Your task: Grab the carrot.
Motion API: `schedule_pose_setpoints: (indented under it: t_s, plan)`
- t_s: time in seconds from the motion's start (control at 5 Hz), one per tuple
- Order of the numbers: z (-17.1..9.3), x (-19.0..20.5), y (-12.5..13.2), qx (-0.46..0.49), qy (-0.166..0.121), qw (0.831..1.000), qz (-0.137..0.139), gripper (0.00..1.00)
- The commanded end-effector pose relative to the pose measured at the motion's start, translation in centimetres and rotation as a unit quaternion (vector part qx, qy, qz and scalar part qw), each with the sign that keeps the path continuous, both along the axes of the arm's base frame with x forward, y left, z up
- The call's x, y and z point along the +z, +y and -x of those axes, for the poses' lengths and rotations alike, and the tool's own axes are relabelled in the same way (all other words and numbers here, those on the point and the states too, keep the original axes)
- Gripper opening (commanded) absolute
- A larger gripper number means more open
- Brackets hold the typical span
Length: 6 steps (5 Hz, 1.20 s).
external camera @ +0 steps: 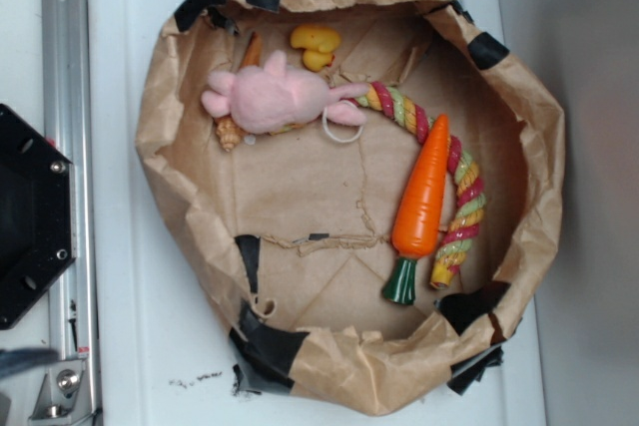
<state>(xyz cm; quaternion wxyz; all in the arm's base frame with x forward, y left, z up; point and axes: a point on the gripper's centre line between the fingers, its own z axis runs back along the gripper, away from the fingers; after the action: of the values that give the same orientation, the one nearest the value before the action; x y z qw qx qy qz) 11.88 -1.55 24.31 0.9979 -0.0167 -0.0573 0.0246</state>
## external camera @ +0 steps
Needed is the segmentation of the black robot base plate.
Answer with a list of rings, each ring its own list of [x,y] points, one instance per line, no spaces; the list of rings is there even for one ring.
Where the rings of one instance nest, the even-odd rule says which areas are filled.
[[[1,328],[13,328],[74,260],[72,164],[1,106]]]

